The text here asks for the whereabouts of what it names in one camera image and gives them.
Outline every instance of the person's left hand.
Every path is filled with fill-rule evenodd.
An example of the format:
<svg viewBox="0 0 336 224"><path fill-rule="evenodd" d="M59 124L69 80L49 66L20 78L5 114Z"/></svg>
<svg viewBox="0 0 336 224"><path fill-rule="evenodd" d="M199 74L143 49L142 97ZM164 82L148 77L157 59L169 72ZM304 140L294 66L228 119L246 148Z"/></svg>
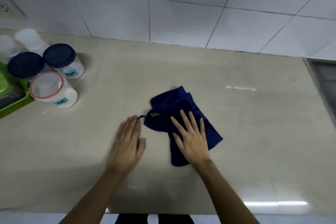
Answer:
<svg viewBox="0 0 336 224"><path fill-rule="evenodd" d="M146 146L142 138L138 144L141 122L135 115L123 122L107 157L106 171L127 175L139 162Z"/></svg>

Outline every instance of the blue garment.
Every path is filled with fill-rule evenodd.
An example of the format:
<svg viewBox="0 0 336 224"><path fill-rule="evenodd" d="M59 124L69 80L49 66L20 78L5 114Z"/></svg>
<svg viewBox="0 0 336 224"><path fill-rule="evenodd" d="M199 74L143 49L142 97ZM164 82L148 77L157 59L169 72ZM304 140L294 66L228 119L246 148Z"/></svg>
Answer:
<svg viewBox="0 0 336 224"><path fill-rule="evenodd" d="M173 132L178 134L183 140L182 135L170 120L173 116L179 124L185 129L184 122L180 115L182 109L189 118L188 112L191 111L194 114L197 126L200 127L200 118L204 120L205 134L208 142L208 149L215 147L223 138L217 133L217 131L210 124L208 119L199 110L190 93L187 93L183 86L174 90L169 90L150 100L152 110L150 110L145 116L144 125L150 129L160 132L167 132L170 138L170 156L173 166L182 167L188 165L189 162L180 152L178 146L175 143Z"/></svg>

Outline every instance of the yellow tag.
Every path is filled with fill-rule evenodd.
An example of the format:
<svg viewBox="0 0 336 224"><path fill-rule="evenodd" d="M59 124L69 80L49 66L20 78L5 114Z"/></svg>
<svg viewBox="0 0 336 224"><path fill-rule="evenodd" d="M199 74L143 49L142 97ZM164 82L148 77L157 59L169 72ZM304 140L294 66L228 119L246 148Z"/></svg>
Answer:
<svg viewBox="0 0 336 224"><path fill-rule="evenodd" d="M152 117L155 117L155 116L159 116L160 114L155 112L155 113L150 113L149 115L152 116Z"/></svg>

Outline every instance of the dark blue jar lid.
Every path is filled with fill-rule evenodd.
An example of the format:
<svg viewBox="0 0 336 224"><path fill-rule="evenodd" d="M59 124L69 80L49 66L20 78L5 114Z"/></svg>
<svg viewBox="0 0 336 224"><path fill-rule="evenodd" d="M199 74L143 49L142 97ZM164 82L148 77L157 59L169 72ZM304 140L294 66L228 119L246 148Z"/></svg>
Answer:
<svg viewBox="0 0 336 224"><path fill-rule="evenodd" d="M44 51L43 58L50 67L63 68L75 60L76 52L70 45L54 44Z"/></svg>
<svg viewBox="0 0 336 224"><path fill-rule="evenodd" d="M8 63L8 72L19 79L32 78L44 69L43 58L35 52L22 52L14 56Z"/></svg>

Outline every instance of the wall socket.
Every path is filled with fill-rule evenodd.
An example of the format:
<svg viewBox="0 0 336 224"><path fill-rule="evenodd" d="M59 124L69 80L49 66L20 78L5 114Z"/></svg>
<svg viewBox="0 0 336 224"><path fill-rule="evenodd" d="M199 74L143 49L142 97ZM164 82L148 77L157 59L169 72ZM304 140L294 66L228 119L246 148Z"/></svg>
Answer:
<svg viewBox="0 0 336 224"><path fill-rule="evenodd" d="M0 17L9 17L17 20L27 18L13 0L0 0Z"/></svg>

